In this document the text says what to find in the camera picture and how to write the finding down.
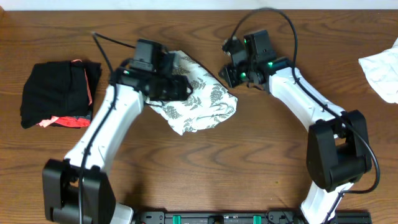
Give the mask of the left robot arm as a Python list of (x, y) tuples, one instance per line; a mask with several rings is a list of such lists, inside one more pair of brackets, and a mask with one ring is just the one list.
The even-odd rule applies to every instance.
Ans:
[(193, 88), (176, 75), (180, 57), (139, 39), (132, 58), (110, 70), (105, 98), (81, 139), (63, 160), (42, 171), (45, 217), (54, 223), (131, 223), (134, 210), (116, 201), (108, 179), (115, 155), (146, 100), (185, 101)]

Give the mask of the white fern print garment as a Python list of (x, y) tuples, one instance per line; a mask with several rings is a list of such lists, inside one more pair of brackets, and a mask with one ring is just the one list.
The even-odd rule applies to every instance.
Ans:
[(238, 99), (230, 94), (210, 72), (179, 50), (180, 63), (175, 75), (184, 75), (193, 88), (185, 101), (146, 103), (179, 135), (214, 128), (236, 112)]

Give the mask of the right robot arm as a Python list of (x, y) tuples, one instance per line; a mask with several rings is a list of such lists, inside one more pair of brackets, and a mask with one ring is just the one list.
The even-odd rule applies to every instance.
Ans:
[(231, 63), (219, 72), (229, 87), (261, 85), (279, 99), (308, 131), (306, 166), (312, 184), (300, 206), (297, 223), (332, 223), (342, 192), (372, 168), (366, 147), (366, 120), (347, 112), (312, 87), (286, 57), (277, 57), (266, 30), (226, 39), (222, 51)]

